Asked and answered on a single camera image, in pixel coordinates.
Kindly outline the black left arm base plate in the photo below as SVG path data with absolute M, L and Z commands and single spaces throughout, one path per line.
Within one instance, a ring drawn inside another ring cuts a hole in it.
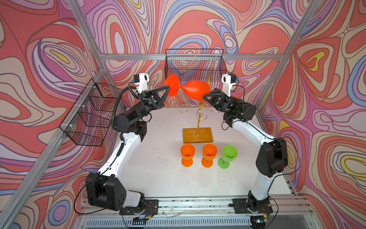
M 137 207 L 123 207 L 119 214 L 123 216 L 154 216 L 158 213 L 159 200 L 145 199 Z

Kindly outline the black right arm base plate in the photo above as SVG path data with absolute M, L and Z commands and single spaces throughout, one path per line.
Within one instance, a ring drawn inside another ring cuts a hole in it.
M 269 198 L 257 201 L 255 198 L 235 198 L 228 206 L 234 208 L 236 214 L 266 214 L 273 213 Z

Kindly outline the orange front wine glass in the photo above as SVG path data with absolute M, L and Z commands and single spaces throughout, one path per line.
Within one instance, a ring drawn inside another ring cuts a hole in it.
M 184 144 L 181 147 L 181 163 L 184 167 L 190 167 L 193 164 L 193 158 L 195 156 L 195 147 L 191 144 Z

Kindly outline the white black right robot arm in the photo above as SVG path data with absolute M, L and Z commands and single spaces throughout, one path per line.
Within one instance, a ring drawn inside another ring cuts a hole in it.
M 224 123 L 243 134 L 258 148 L 255 161 L 258 175 L 245 204 L 250 212 L 258 212 L 269 204 L 269 191 L 273 181 L 282 175 L 288 165 L 287 142 L 283 138 L 267 134 L 250 122 L 256 113 L 254 105 L 228 96 L 219 89 L 203 95 L 203 99 L 217 111 L 224 113 Z

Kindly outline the orange wine glass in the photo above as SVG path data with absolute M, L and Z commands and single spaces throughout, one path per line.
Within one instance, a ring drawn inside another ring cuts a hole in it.
M 181 163 L 184 167 L 190 167 L 193 164 L 193 158 L 195 156 L 195 147 L 191 144 L 184 144 L 181 147 Z
M 203 159 L 201 160 L 202 165 L 205 168 L 210 168 L 213 165 L 213 160 L 217 155 L 218 149 L 213 144 L 206 144 L 203 147 Z

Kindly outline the green wine glass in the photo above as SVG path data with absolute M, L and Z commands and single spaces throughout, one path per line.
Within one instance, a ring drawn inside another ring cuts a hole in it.
M 218 166 L 222 169 L 227 169 L 230 163 L 237 157 L 237 149 L 234 146 L 226 145 L 222 149 L 221 158 L 218 159 Z

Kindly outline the red wine glass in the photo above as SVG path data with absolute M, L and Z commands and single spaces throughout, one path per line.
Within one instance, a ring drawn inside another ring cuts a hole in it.
M 184 85 L 180 84 L 180 80 L 177 75 L 172 74 L 167 77 L 165 86 L 168 86 L 170 91 L 169 96 L 174 97 L 182 89 L 186 96 L 193 100 L 203 101 L 203 96 L 210 93 L 210 86 L 207 82 L 199 80 L 191 80 Z

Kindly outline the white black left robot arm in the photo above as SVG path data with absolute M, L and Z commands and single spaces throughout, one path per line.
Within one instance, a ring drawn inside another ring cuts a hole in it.
M 138 94 L 139 102 L 131 108 L 120 114 L 116 113 L 116 107 L 113 109 L 112 129 L 120 137 L 107 162 L 97 173 L 90 173 L 86 178 L 85 187 L 91 206 L 114 211 L 127 207 L 139 211 L 145 208 L 144 194 L 127 190 L 121 182 L 122 174 L 147 133 L 147 122 L 143 118 L 153 110 L 163 108 L 169 92 L 169 86 L 142 91 Z

